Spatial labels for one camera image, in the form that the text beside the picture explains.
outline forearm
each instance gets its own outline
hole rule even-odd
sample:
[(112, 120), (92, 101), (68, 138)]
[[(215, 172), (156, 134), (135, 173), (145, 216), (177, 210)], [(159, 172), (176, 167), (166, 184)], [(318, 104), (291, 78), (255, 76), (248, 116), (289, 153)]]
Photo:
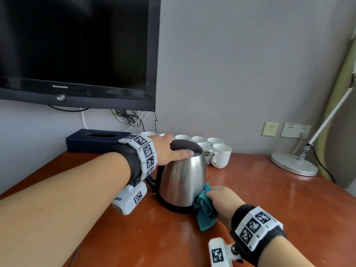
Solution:
[(62, 266), (130, 173), (108, 153), (0, 201), (0, 266)]
[(263, 250), (258, 267), (314, 267), (286, 238), (274, 238)]

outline television frame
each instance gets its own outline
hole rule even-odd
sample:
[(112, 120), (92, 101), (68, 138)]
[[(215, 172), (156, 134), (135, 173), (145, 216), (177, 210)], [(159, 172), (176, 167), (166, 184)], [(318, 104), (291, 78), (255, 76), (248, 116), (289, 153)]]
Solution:
[[(0, 99), (52, 106), (155, 111), (160, 11), (161, 0), (148, 0), (146, 90), (0, 76)], [(52, 85), (66, 86), (68, 89), (94, 87), (101, 88), (103, 92), (114, 88), (120, 95), (116, 98), (67, 95), (65, 88), (51, 89), (51, 92), (56, 91), (53, 94), (27, 91), (29, 88), (35, 90), (37, 87), (52, 88)]]

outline desk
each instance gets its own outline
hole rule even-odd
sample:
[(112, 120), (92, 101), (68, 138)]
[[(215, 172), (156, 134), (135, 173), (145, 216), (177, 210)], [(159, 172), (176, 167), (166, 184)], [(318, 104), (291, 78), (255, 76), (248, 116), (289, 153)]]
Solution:
[[(65, 152), (0, 198), (95, 157)], [(290, 242), (314, 265), (355, 266), (356, 198), (327, 179), (292, 174), (268, 156), (231, 154), (224, 169), (208, 166), (207, 181), (230, 187), (281, 221)], [(220, 222), (200, 231), (194, 215), (166, 210), (149, 190), (130, 215), (121, 215), (111, 205), (106, 209), (83, 240), (73, 267), (208, 267), (207, 244), (215, 237), (232, 242)]]

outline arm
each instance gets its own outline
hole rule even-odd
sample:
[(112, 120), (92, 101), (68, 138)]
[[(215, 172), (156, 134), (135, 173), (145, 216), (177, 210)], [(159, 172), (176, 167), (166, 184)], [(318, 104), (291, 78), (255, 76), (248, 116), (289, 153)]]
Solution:
[[(154, 136), (158, 164), (192, 156)], [(130, 167), (107, 153), (0, 201), (0, 266), (62, 266), (127, 184)]]
[[(218, 219), (231, 230), (231, 219), (235, 211), (245, 204), (227, 187), (212, 187), (206, 195), (211, 198), (218, 212)], [(274, 238), (262, 251), (258, 267), (314, 267), (286, 238)]]

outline television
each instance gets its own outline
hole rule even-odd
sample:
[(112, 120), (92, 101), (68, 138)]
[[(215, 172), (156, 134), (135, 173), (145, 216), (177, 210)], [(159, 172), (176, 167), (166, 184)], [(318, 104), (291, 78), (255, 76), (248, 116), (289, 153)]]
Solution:
[(155, 111), (161, 0), (0, 0), (0, 99)]

